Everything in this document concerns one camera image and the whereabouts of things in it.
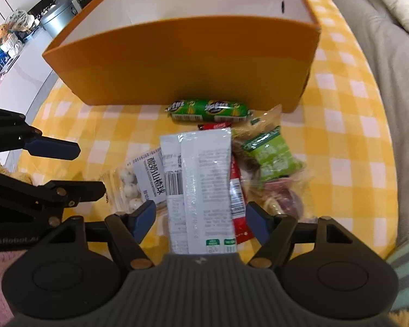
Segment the clear bag white balls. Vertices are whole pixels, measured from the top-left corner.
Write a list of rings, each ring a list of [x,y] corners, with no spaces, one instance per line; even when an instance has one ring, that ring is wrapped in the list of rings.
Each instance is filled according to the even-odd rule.
[[[106,187],[106,202],[111,212],[133,213],[151,200],[156,208],[166,205],[166,190],[161,148],[148,150],[101,175]]]

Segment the green sausage stick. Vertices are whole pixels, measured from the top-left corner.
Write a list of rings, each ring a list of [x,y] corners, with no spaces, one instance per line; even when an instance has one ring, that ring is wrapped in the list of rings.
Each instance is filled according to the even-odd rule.
[[[175,101],[165,110],[173,120],[192,122],[242,122],[252,116],[252,111],[244,103],[206,99]]]

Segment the orange cardboard box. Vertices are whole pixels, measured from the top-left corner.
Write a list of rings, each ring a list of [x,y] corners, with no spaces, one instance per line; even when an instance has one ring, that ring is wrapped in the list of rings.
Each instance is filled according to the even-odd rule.
[[[307,0],[92,0],[44,60],[88,105],[300,102],[321,26]]]

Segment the grey sofa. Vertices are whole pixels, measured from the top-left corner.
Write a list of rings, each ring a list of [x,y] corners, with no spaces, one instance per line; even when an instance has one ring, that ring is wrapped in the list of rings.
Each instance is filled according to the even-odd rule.
[[[377,82],[390,129],[398,184],[396,242],[409,240],[409,34],[380,0],[333,0]]]

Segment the clear chocolate cookie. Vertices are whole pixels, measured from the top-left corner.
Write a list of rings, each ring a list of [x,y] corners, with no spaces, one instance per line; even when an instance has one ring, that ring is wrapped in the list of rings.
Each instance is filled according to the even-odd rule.
[[[269,214],[292,216],[299,222],[314,222],[314,205],[305,179],[281,177],[260,183],[252,192]]]

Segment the small red snack packet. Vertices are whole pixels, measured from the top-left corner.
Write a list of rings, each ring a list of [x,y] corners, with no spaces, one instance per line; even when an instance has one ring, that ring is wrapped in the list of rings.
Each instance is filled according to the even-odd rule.
[[[197,204],[203,245],[209,253],[235,252],[252,232],[247,227],[241,174],[231,154],[231,129],[210,126],[200,129],[199,136]]]

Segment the green label cookie bag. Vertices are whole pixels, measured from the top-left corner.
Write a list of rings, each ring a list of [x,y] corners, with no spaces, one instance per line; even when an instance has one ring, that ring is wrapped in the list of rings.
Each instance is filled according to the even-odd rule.
[[[305,164],[292,154],[283,138],[280,119],[282,106],[232,126],[232,152],[247,181],[254,189],[269,182],[299,174]]]

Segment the teddy bear toy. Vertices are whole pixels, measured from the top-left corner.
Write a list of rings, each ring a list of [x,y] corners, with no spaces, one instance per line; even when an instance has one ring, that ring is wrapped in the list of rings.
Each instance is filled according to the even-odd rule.
[[[10,37],[10,30],[8,24],[0,25],[0,45],[8,40]]]

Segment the grey metal trash can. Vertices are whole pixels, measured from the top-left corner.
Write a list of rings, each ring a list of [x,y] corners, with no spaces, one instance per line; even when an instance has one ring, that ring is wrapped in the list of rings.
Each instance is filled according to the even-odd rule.
[[[55,38],[68,23],[78,14],[73,0],[64,0],[54,4],[46,14],[41,17],[41,26]]]

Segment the white low tv console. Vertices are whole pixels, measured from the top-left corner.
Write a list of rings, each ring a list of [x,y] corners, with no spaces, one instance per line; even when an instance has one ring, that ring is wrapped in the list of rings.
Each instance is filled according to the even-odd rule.
[[[27,114],[41,91],[54,86],[57,75],[42,54],[52,37],[43,28],[26,42],[14,64],[0,78],[0,108]]]

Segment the white silver snack pouch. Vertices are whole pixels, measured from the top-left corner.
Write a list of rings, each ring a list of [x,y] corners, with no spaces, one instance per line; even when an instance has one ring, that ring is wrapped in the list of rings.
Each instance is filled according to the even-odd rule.
[[[164,135],[160,149],[171,252],[236,252],[230,208],[231,130]]]

